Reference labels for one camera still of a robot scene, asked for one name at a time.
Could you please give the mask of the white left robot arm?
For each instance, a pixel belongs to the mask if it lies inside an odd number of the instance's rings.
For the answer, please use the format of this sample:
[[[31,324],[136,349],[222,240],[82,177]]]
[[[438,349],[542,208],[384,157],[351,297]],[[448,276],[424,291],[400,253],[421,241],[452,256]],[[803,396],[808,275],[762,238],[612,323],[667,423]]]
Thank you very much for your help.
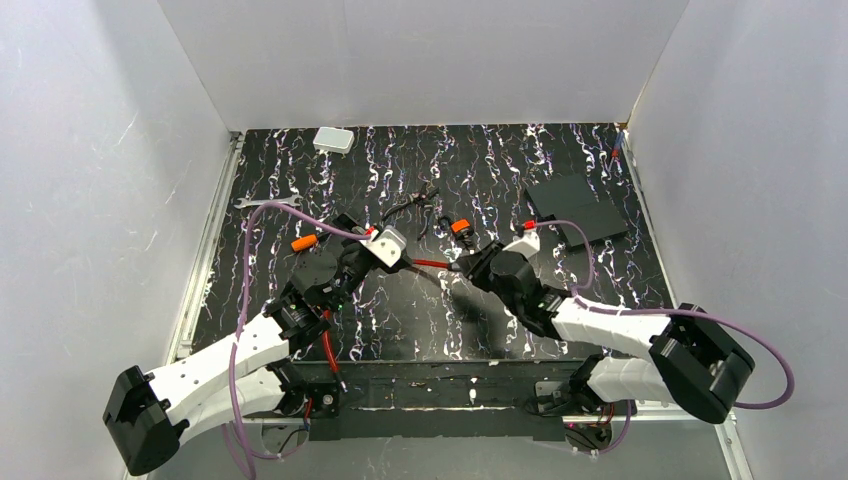
[[[375,269],[403,264],[407,241],[391,226],[364,229],[341,215],[334,239],[301,258],[279,296],[235,333],[148,372],[133,366],[115,381],[103,414],[128,474],[146,475],[190,439],[217,427],[246,442],[245,416],[276,411],[310,424],[335,412],[339,390],[312,386],[293,356],[322,341],[330,317]]]

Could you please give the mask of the red cable lock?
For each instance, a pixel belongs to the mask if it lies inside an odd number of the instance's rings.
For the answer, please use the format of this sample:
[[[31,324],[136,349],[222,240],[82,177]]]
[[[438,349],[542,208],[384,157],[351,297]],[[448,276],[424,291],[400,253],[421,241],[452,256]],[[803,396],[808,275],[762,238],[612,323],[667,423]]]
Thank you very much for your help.
[[[442,261],[435,261],[435,260],[411,259],[411,260],[406,260],[402,264],[402,267],[404,269],[412,269],[412,270],[416,270],[419,266],[442,269],[442,270],[450,270],[451,269],[450,263],[442,262]],[[337,361],[336,356],[335,356],[335,352],[334,352],[334,349],[333,349],[333,343],[332,343],[332,336],[331,336],[330,331],[329,330],[324,331],[321,334],[320,339],[321,339],[321,345],[322,345],[322,348],[323,348],[325,359],[328,363],[330,371],[332,372],[333,378],[336,381],[336,383],[338,384],[339,388],[343,392],[345,392],[347,390],[347,387],[344,383],[344,378],[341,374],[340,367],[339,367],[338,361]]]

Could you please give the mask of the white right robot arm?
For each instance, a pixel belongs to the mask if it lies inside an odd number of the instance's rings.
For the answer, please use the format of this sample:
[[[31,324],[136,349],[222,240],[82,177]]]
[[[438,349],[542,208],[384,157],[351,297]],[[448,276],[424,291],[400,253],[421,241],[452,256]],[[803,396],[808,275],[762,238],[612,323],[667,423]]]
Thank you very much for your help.
[[[531,333],[620,352],[591,355],[541,404],[548,411],[590,412],[619,401],[671,403],[710,424],[725,421],[753,373],[753,358],[703,312],[616,311],[545,285],[529,260],[494,242],[450,265],[496,295]]]

